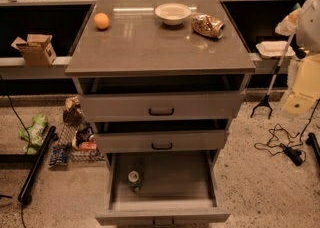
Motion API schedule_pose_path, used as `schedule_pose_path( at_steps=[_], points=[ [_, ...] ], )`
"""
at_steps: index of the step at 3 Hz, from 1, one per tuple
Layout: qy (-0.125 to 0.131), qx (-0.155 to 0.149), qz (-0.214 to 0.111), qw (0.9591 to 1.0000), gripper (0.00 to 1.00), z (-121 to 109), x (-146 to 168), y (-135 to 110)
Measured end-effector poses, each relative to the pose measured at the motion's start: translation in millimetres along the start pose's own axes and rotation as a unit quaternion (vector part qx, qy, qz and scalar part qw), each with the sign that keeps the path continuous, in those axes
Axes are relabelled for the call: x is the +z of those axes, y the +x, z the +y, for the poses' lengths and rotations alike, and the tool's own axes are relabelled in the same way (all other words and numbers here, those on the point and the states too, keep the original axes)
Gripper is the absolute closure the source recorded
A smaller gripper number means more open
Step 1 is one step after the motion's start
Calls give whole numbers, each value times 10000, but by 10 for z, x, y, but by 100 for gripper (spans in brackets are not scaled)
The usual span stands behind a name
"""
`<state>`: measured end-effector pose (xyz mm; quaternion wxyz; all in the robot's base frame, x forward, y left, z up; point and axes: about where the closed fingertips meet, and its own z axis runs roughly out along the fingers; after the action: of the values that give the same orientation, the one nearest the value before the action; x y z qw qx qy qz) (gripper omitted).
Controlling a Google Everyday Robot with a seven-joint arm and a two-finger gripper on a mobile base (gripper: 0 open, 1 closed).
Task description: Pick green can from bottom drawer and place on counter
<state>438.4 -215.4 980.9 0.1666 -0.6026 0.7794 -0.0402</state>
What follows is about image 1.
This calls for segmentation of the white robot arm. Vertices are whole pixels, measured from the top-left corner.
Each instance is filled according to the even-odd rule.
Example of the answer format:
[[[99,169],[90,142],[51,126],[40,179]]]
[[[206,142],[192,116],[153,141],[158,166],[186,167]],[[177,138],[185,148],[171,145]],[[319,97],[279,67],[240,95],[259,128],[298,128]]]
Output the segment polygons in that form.
[[[294,35],[305,57],[292,61],[288,70],[288,90],[281,109],[301,115],[320,98],[320,0],[306,0],[276,27],[280,35]]]

